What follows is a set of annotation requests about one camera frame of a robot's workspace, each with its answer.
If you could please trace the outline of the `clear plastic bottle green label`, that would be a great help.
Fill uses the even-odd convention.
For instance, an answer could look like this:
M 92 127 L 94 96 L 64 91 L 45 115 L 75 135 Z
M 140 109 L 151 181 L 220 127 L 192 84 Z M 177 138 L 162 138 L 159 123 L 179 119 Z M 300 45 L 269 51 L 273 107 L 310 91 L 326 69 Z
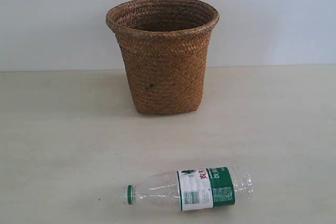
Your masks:
M 249 198 L 254 188 L 251 176 L 234 166 L 185 169 L 156 174 L 137 185 L 123 188 L 126 205 L 193 211 L 232 206 Z

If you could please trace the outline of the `brown woven wicker basket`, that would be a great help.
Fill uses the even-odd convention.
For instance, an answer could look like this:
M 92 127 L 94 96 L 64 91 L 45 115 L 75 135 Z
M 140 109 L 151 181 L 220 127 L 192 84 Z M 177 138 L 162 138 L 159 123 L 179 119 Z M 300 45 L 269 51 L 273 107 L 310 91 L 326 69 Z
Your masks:
M 208 45 L 219 12 L 199 0 L 133 0 L 110 9 L 136 110 L 173 115 L 202 101 Z

